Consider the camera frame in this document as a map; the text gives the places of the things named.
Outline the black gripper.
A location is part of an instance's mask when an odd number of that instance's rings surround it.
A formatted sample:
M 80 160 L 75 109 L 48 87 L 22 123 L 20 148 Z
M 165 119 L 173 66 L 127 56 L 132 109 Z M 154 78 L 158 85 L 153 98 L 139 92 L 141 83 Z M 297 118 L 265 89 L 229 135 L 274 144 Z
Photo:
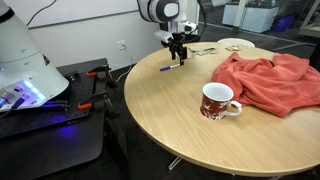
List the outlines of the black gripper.
M 172 60 L 176 59 L 175 51 L 181 51 L 179 53 L 180 66 L 184 65 L 184 60 L 186 59 L 186 48 L 183 46 L 184 40 L 184 33 L 162 32 L 162 43 L 169 48 Z

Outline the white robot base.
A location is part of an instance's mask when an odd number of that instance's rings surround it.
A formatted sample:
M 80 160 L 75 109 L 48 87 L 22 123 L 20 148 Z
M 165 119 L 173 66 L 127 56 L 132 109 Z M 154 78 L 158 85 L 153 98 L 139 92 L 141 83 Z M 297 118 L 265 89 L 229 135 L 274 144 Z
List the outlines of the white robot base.
M 25 24 L 0 0 L 0 111 L 40 107 L 68 85 Z

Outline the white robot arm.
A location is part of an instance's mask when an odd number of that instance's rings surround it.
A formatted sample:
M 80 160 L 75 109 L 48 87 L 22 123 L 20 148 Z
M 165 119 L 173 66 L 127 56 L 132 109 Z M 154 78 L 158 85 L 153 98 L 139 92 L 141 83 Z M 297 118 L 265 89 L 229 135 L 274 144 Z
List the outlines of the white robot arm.
M 187 0 L 136 0 L 140 16 L 147 22 L 167 24 L 166 30 L 158 30 L 154 35 L 163 42 L 173 60 L 179 59 L 179 66 L 187 59 L 185 35 L 197 30 L 195 23 L 187 20 Z

